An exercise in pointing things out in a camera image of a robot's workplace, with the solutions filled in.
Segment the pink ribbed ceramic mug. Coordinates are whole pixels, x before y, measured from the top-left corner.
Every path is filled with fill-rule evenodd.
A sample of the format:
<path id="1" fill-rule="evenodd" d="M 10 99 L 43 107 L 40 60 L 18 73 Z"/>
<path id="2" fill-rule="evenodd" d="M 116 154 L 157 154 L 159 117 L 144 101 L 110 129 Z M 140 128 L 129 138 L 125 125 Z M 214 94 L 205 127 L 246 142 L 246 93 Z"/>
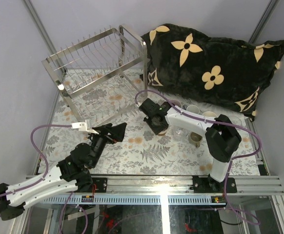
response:
<path id="1" fill-rule="evenodd" d="M 169 101 L 170 101 L 174 106 L 178 107 L 179 109 L 182 108 L 182 104 L 181 104 L 179 101 L 174 100 L 174 99 L 170 99 Z"/>

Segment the blue textured square mug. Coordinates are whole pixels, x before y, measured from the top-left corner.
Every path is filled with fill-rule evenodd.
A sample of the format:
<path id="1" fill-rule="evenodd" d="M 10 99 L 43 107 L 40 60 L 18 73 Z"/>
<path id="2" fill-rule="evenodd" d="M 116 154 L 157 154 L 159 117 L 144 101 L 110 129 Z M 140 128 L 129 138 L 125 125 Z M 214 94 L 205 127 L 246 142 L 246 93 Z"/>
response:
<path id="1" fill-rule="evenodd" d="M 196 105 L 184 105 L 183 110 L 186 111 L 187 114 L 200 114 L 200 109 Z"/>

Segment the olive green ceramic mug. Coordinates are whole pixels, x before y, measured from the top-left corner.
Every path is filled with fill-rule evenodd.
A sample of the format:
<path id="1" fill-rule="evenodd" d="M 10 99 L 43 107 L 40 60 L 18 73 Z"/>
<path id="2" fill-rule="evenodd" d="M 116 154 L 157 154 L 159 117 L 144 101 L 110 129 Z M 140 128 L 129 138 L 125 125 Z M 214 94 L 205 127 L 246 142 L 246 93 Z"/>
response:
<path id="1" fill-rule="evenodd" d="M 200 147 L 203 137 L 195 132 L 191 132 L 188 136 L 188 141 L 190 144 L 194 145 L 196 148 Z"/>

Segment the light blue ceramic mug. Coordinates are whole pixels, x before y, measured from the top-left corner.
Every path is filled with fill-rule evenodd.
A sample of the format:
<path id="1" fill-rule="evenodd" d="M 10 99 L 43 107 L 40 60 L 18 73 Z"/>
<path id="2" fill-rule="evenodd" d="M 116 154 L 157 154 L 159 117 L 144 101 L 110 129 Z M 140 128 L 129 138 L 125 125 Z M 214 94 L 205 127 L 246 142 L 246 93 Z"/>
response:
<path id="1" fill-rule="evenodd" d="M 212 112 L 212 111 L 206 111 L 203 113 L 203 116 L 205 117 L 218 117 L 216 113 Z"/>

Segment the steel two-tier dish rack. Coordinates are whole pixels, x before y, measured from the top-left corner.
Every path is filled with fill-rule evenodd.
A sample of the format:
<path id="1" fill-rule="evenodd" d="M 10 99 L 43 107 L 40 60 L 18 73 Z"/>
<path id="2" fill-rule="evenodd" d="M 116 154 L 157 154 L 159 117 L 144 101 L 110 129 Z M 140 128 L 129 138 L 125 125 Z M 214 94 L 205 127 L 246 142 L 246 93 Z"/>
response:
<path id="1" fill-rule="evenodd" d="M 110 27 L 42 61 L 77 121 L 110 122 L 147 88 L 147 46 L 130 26 Z"/>

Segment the clear faceted drinking glass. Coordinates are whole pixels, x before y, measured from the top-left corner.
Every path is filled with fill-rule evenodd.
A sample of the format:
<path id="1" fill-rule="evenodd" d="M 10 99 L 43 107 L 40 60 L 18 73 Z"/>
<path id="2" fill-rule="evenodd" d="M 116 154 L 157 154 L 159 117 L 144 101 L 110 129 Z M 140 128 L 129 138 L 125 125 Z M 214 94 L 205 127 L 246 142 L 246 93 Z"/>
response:
<path id="1" fill-rule="evenodd" d="M 238 126 L 242 126 L 243 125 L 243 122 L 240 118 L 236 117 L 236 116 L 229 116 L 231 122 L 235 125 L 238 125 Z"/>

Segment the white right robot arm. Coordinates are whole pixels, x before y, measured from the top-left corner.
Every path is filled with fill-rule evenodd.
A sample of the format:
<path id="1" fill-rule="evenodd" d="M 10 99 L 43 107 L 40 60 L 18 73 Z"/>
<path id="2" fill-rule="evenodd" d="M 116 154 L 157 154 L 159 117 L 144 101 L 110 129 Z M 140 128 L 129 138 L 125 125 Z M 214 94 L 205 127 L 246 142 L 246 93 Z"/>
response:
<path id="1" fill-rule="evenodd" d="M 213 162 L 207 182 L 203 186 L 213 192 L 223 191 L 229 162 L 242 140 L 227 116 L 206 117 L 167 101 L 158 105 L 149 98 L 139 105 L 139 110 L 146 115 L 144 122 L 156 135 L 167 130 L 169 126 L 176 126 L 205 138 Z"/>

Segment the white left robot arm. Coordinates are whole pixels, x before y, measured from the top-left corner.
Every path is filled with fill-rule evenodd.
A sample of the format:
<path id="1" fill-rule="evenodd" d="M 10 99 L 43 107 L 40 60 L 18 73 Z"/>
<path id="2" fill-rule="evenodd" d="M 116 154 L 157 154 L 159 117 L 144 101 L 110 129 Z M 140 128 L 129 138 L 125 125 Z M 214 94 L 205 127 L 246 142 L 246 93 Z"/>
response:
<path id="1" fill-rule="evenodd" d="M 125 122 L 98 127 L 90 127 L 86 121 L 70 124 L 69 128 L 88 133 L 90 143 L 78 144 L 65 159 L 46 167 L 44 174 L 15 185 L 1 183 L 1 220 L 14 219 L 40 201 L 62 193 L 90 191 L 94 187 L 90 170 L 96 167 L 107 144 L 123 141 L 126 127 Z"/>

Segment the floral patterned table mat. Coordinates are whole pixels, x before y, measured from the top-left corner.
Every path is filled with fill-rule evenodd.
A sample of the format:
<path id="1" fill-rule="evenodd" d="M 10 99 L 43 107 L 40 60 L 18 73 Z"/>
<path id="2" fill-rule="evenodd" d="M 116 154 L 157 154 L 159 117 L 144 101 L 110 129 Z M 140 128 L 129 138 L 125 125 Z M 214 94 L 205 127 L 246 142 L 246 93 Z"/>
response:
<path id="1" fill-rule="evenodd" d="M 207 103 L 183 99 L 180 96 L 163 94 L 168 99 L 179 101 L 182 105 L 196 105 L 200 114 L 212 111 L 217 115 L 236 116 L 246 128 L 243 114 L 226 110 Z M 113 118 L 110 122 L 117 125 L 127 123 L 123 142 L 108 144 L 92 174 L 132 174 L 132 175 L 207 175 L 212 169 L 213 157 L 209 154 L 206 140 L 200 147 L 190 144 L 187 137 L 184 141 L 173 138 L 173 127 L 169 127 L 164 136 L 155 135 L 143 121 L 144 114 L 137 107 Z M 52 124 L 68 125 L 77 122 L 70 108 L 61 96 L 57 102 Z M 246 155 L 254 151 L 250 136 L 238 129 L 242 141 L 234 156 Z M 90 143 L 88 135 L 68 128 L 51 128 L 44 155 L 49 167 L 65 159 L 79 143 Z M 259 176 L 255 156 L 234 160 L 230 175 Z"/>

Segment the black floral plush pillow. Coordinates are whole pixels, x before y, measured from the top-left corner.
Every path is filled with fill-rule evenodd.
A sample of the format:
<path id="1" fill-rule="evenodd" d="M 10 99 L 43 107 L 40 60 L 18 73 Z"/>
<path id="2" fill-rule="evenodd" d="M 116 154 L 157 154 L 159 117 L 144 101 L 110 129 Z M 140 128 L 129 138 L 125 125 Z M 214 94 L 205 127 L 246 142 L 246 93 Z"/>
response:
<path id="1" fill-rule="evenodd" d="M 147 83 L 254 119 L 261 93 L 270 86 L 284 55 L 284 40 L 251 44 L 209 37 L 166 23 L 142 36 L 147 47 Z"/>

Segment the aluminium front rail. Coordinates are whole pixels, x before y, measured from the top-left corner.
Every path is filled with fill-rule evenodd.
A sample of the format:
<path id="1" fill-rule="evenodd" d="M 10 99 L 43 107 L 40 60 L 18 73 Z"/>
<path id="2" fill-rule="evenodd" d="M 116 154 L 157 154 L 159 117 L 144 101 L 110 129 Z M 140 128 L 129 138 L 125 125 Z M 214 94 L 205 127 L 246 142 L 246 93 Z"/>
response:
<path id="1" fill-rule="evenodd" d="M 284 190 L 278 176 L 229 177 L 213 191 L 206 176 L 93 175 L 96 191 L 75 192 L 58 185 L 29 200 L 42 204 L 113 204 L 113 205 L 199 205 L 223 207 L 228 202 L 243 203 L 252 198 L 282 196 Z"/>

